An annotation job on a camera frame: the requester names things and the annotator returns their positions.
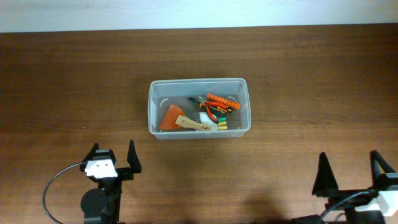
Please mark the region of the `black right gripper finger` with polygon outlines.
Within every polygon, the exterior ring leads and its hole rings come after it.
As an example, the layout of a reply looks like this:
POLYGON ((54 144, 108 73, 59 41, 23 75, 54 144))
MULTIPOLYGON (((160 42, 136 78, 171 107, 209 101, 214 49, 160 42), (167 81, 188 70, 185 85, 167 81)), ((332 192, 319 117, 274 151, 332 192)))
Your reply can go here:
POLYGON ((373 187, 396 187, 397 171, 393 169, 377 150, 370 153, 373 187))
POLYGON ((318 161, 317 176, 313 185, 312 195, 329 197, 331 192, 338 191, 338 184, 325 152, 321 152, 318 161))

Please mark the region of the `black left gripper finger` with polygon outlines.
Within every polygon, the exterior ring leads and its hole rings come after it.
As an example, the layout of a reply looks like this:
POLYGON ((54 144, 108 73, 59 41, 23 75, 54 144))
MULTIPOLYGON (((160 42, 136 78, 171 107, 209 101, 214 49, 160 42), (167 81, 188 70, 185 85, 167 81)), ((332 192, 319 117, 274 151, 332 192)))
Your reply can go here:
POLYGON ((130 166, 130 169, 134 174, 138 174, 142 172, 142 166, 139 161, 139 158, 136 153, 134 141, 131 139, 129 142, 129 149, 127 153, 127 162, 130 166))
POLYGON ((96 151, 99 149, 99 145, 98 143, 94 143, 93 147, 91 148, 91 150, 89 151, 89 153, 85 156, 85 158, 83 159, 83 163, 87 163, 88 161, 92 160, 92 158, 94 157, 94 154, 96 153, 96 151))

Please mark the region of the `red wooden-handled scraper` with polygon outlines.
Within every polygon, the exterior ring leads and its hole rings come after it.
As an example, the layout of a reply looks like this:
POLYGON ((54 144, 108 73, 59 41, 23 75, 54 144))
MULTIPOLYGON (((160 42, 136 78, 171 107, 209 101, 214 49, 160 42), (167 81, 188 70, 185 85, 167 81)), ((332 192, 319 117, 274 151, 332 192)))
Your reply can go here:
POLYGON ((183 110, 174 104, 170 104, 159 124, 161 130, 175 130, 179 128, 190 128, 199 131, 211 131, 211 126, 197 123, 185 116, 183 110))

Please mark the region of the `clear screwdriver set case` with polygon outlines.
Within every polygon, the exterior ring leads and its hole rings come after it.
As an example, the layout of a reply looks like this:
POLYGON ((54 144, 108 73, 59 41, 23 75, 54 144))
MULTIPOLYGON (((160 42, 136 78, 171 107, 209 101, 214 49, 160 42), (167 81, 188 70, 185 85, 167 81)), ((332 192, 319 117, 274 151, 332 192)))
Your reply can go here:
POLYGON ((193 120, 195 122, 211 126, 211 130, 212 131, 227 130, 228 125, 227 125, 226 118, 222 118, 222 117, 219 117, 219 116, 215 116, 215 118, 217 119, 218 124, 214 123, 208 117, 206 112, 193 113, 193 120))

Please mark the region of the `orange black pliers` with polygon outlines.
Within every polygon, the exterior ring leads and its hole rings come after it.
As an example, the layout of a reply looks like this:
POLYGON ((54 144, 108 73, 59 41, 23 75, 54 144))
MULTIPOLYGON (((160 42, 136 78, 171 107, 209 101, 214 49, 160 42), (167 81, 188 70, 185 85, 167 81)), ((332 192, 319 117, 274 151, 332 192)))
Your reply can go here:
MULTIPOLYGON (((187 100, 191 101, 192 103, 198 104, 199 106, 200 106, 199 100, 201 100, 201 99, 203 99, 203 98, 201 98, 201 97, 198 97, 198 98, 188 97, 188 98, 187 98, 187 100)), ((233 112, 232 107, 228 107, 228 108, 229 108, 229 111, 228 111, 227 113, 233 112)))

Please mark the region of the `red handled pliers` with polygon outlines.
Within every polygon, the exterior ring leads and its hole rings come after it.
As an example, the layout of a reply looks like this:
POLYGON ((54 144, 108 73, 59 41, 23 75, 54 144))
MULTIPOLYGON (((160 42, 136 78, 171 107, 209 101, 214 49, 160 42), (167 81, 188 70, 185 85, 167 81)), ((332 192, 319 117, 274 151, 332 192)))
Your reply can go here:
POLYGON ((199 100, 200 106, 206 110, 208 117, 218 124, 218 118, 226 118, 226 113, 229 111, 228 106, 217 101, 199 100))

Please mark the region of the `socket bit rail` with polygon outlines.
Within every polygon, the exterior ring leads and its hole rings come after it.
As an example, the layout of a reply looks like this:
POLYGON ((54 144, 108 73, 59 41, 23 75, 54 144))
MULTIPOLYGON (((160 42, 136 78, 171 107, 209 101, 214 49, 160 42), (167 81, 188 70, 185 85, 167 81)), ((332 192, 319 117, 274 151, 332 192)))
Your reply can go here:
POLYGON ((227 100, 226 98, 222 98, 220 96, 217 96, 217 95, 214 95, 211 93, 208 93, 206 96, 209 100, 222 103, 222 104, 232 107, 233 109, 236 109, 236 110, 239 110, 241 107, 241 105, 235 101, 227 100))

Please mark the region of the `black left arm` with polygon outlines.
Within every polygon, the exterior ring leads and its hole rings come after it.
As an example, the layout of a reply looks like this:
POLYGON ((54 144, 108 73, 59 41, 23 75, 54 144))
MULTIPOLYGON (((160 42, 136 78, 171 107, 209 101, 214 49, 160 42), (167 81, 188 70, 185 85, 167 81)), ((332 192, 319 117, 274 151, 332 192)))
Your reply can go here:
POLYGON ((121 205, 122 184, 142 172, 134 141, 130 140, 127 152, 128 167, 115 167, 116 157, 110 149, 100 149, 94 144, 83 159, 80 170, 87 178, 98 184, 81 198, 80 207, 84 223, 118 223, 121 205))

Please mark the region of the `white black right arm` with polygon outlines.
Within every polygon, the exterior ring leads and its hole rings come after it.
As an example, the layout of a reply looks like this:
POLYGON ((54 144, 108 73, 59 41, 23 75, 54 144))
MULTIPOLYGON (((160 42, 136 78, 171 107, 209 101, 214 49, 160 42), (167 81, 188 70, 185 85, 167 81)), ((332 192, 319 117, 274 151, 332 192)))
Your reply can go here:
POLYGON ((332 211, 343 211, 345 223, 383 224, 397 212, 397 171, 377 150, 370 152, 372 186, 366 189, 341 190, 325 152, 320 153, 312 194, 328 199, 325 211, 292 219, 291 223, 326 223, 332 211))

